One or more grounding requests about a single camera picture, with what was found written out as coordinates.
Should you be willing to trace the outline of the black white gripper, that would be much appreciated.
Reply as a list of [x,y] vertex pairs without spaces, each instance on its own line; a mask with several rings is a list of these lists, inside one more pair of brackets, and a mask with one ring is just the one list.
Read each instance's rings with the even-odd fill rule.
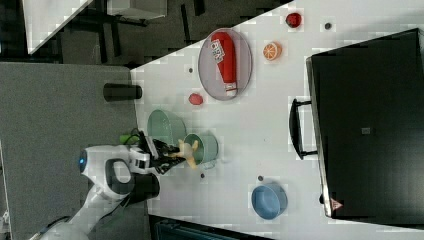
[[137,140],[129,145],[129,160],[128,165],[132,173],[136,174],[162,174],[164,175],[170,169],[185,161],[181,157],[163,157],[155,162],[156,155],[152,153],[151,147],[153,143],[156,150],[161,154],[178,153],[178,147],[168,145],[167,143],[154,139],[153,141],[146,137],[143,131],[135,131],[131,137],[136,137]]

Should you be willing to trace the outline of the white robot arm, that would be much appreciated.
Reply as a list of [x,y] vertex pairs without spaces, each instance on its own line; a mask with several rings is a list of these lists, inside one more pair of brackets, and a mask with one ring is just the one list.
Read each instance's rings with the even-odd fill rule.
[[28,240],[89,240],[88,235],[118,207],[159,195],[158,176],[185,161],[182,149],[138,130],[119,145],[83,149],[80,173],[92,187],[74,216],[61,217]]

